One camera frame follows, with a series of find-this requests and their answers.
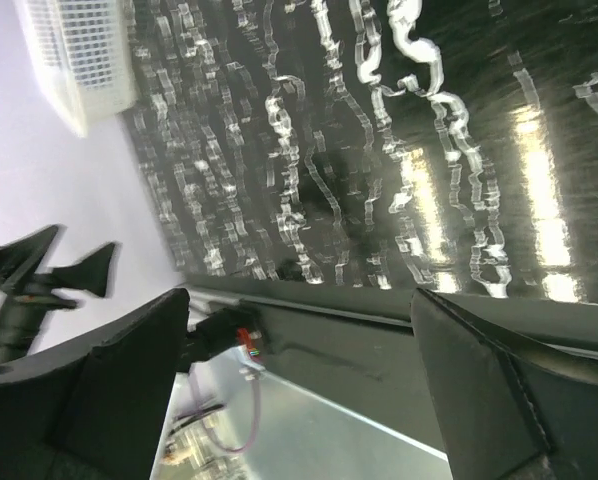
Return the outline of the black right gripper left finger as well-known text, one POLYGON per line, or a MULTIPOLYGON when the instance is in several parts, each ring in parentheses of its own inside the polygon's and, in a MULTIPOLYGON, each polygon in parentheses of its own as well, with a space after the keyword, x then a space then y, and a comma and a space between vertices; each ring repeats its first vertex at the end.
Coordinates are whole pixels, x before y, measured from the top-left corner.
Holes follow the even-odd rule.
POLYGON ((0 365, 0 479, 147 479, 188 322, 172 289, 0 365))

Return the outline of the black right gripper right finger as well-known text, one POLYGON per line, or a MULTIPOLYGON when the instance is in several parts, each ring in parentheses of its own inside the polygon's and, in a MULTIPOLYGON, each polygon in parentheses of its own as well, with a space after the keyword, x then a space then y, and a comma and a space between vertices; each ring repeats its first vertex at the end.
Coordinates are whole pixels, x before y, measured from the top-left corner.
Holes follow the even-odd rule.
POLYGON ((419 289, 411 323, 456 479, 598 479, 598 360, 419 289))

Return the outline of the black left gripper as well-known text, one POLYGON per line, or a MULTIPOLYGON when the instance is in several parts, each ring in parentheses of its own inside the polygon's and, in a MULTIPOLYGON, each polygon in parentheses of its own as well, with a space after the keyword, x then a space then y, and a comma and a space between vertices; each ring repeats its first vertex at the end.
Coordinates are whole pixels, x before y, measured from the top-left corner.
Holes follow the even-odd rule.
MULTIPOLYGON (((59 233, 59 225, 48 225, 1 245, 0 290, 22 290, 59 233)), ((117 246, 116 242, 108 242, 75 264, 53 268, 52 285, 87 291, 99 298, 106 297, 117 246)), ((0 365, 28 354, 49 313, 76 308, 76 300, 57 295, 44 284, 32 284, 22 293, 8 295, 0 307, 0 365)))

